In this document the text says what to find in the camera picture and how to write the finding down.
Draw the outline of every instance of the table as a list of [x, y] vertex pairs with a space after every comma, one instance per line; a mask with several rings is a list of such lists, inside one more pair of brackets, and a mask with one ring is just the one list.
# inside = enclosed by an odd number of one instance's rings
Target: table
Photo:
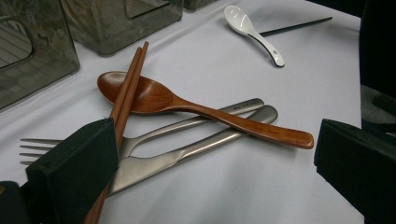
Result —
[[[331, 21], [266, 39], [285, 59], [275, 68], [262, 46], [228, 26], [223, 9], [241, 7], [266, 31], [332, 16]], [[1, 180], [26, 182], [18, 164], [20, 138], [66, 138], [108, 116], [96, 88], [107, 71], [126, 71], [148, 41], [142, 76], [177, 95], [214, 108], [261, 98], [279, 114], [275, 125], [312, 133], [322, 119], [361, 126], [360, 19], [302, 0], [219, 0], [101, 58], [76, 43], [80, 70], [0, 114]], [[132, 115], [125, 136], [147, 133], [188, 113]], [[221, 124], [150, 141], [134, 152], [148, 157], [224, 129]], [[245, 137], [156, 175], [105, 202], [100, 223], [362, 223], [362, 215], [316, 173], [315, 148], [303, 150]]]

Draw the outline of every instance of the gray plastic container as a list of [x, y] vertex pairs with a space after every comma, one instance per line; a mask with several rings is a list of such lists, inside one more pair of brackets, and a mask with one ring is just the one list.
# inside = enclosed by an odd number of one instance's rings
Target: gray plastic container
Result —
[[196, 10], [215, 1], [216, 0], [184, 0], [184, 8], [189, 10]]
[[79, 69], [58, 0], [0, 0], [0, 109]]
[[180, 21], [183, 0], [62, 0], [73, 39], [111, 56]]

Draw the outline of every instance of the fork tines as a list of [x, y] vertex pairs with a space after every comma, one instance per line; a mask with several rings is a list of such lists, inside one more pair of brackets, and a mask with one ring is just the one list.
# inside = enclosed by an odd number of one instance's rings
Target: fork tines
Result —
[[[48, 144], [48, 145], [57, 145], [62, 142], [62, 140], [57, 139], [38, 139], [38, 138], [22, 138], [22, 142], [30, 142], [30, 143], [38, 143], [38, 144]], [[27, 146], [22, 145], [21, 148], [32, 149], [32, 150], [41, 150], [41, 151], [49, 151], [52, 147], [38, 147], [38, 146]], [[33, 157], [33, 158], [40, 158], [44, 154], [39, 153], [20, 153], [20, 156], [25, 157]], [[20, 161], [20, 164], [30, 165], [33, 161]]]

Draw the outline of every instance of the wooden chopstick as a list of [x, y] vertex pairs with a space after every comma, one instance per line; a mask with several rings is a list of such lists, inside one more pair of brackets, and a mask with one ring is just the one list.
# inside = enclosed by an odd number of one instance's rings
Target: wooden chopstick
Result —
[[[110, 113], [110, 117], [114, 119], [115, 123], [118, 147], [120, 147], [121, 145], [125, 125], [128, 120], [129, 114], [131, 113], [134, 94], [136, 93], [137, 84], [143, 68], [143, 63], [146, 58], [148, 47], [149, 42], [145, 42], [143, 49], [139, 47], [136, 50], [127, 76], [122, 83], [120, 92]], [[90, 212], [88, 212], [87, 216], [85, 216], [83, 224], [99, 223], [99, 219], [102, 214], [103, 204], [105, 203], [105, 198], [108, 192], [108, 187], [109, 185], [107, 184], [105, 189], [99, 195], [96, 202], [93, 204]]]

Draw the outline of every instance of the fork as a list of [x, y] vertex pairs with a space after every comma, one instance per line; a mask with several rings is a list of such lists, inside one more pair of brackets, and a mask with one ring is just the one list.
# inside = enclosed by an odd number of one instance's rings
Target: fork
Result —
[[[264, 102], [261, 99], [255, 98], [255, 99], [247, 100], [247, 101], [235, 104], [235, 105], [226, 106], [220, 110], [224, 111], [226, 113], [237, 115], [237, 114], [247, 113], [252, 110], [256, 110], [262, 106], [264, 106]], [[154, 130], [149, 133], [145, 133], [143, 135], [140, 135], [140, 136], [137, 136], [134, 138], [123, 137], [122, 143], [120, 146], [120, 150], [119, 150], [119, 158], [121, 160], [123, 158], [128, 157], [138, 145], [145, 143], [148, 140], [158, 138], [158, 137], [164, 136], [169, 133], [175, 133], [175, 132], [179, 132], [179, 131], [182, 131], [182, 130], [185, 130], [188, 128], [198, 126], [198, 125], [202, 125], [204, 123], [208, 123], [209, 121], [212, 121], [212, 120], [201, 117], [201, 116], [197, 116], [197, 117], [194, 117], [191, 119], [185, 119], [180, 122], [164, 126], [157, 130]], [[62, 142], [62, 140], [58, 140], [58, 139], [39, 139], [39, 138], [22, 138], [21, 141], [22, 142], [30, 142], [30, 143], [38, 143], [38, 144], [46, 144], [46, 145], [57, 145]], [[52, 149], [52, 147], [38, 147], [38, 146], [26, 146], [26, 145], [22, 145], [20, 147], [27, 148], [27, 149], [43, 150], [43, 151], [48, 151], [48, 150]], [[26, 156], [26, 157], [39, 158], [42, 154], [20, 153], [20, 155]], [[30, 165], [32, 163], [33, 163], [32, 161], [21, 161], [20, 162], [20, 164], [24, 164], [24, 165]]]

